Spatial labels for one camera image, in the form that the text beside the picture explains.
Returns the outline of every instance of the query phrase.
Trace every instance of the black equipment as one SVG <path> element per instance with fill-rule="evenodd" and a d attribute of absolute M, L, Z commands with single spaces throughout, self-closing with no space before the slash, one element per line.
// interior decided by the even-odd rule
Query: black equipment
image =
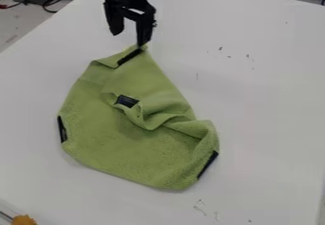
<path fill-rule="evenodd" d="M 137 49 L 118 62 L 122 65 L 142 53 L 142 46 L 151 40 L 153 28 L 156 26 L 156 10 L 147 0 L 105 0 L 104 8 L 109 29 L 114 36 L 124 30 L 124 18 L 136 23 Z"/>

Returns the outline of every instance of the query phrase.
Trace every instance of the microfiber cloth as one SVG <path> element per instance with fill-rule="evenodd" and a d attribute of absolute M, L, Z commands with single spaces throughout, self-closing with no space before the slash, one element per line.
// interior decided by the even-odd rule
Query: microfiber cloth
<path fill-rule="evenodd" d="M 111 175 L 184 189 L 218 155 L 215 127 L 196 120 L 146 49 L 119 66 L 134 48 L 91 62 L 70 89 L 58 114 L 62 147 Z"/>

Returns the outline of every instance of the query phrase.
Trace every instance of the black cable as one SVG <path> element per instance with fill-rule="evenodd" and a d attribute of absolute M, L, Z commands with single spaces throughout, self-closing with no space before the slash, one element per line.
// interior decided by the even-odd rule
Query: black cable
<path fill-rule="evenodd" d="M 12 9 L 12 8 L 14 8 L 14 7 L 17 7 L 17 6 L 19 6 L 20 4 L 27 4 L 27 2 L 26 1 L 21 1 L 21 2 L 18 2 L 18 3 L 16 3 L 16 4 L 13 4 L 13 5 L 10 5 L 10 6 L 5 6 L 5 7 L 3 7 L 3 8 L 0 8 L 0 9 Z"/>
<path fill-rule="evenodd" d="M 62 0 L 47 0 L 47 1 L 42 5 L 42 8 L 43 8 L 45 11 L 49 12 L 49 13 L 56 13 L 56 12 L 58 12 L 57 10 L 51 10 L 51 9 L 48 9 L 48 7 L 49 7 L 49 6 L 52 6 L 52 5 L 56 4 L 56 3 L 58 3 L 58 2 L 60 2 L 60 1 L 62 1 Z"/>

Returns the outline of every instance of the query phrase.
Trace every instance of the yellow object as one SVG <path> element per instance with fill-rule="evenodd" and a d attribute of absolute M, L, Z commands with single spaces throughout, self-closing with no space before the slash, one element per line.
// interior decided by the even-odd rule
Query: yellow object
<path fill-rule="evenodd" d="M 24 215 L 14 217 L 11 225 L 37 225 L 37 223 L 28 215 Z"/>

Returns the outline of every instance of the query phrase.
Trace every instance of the white table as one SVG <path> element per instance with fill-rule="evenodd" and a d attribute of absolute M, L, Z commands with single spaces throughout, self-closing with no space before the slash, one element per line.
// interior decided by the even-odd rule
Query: white table
<path fill-rule="evenodd" d="M 70 87 L 92 59 L 135 42 L 131 22 L 121 36 L 109 33 L 102 0 L 76 0 L 0 57 L 0 197 L 44 225 L 316 224 L 325 167 L 324 8 L 150 1 L 159 27 L 149 50 L 197 116 L 214 122 L 218 160 L 196 185 L 168 192 L 64 154 L 56 113 Z"/>

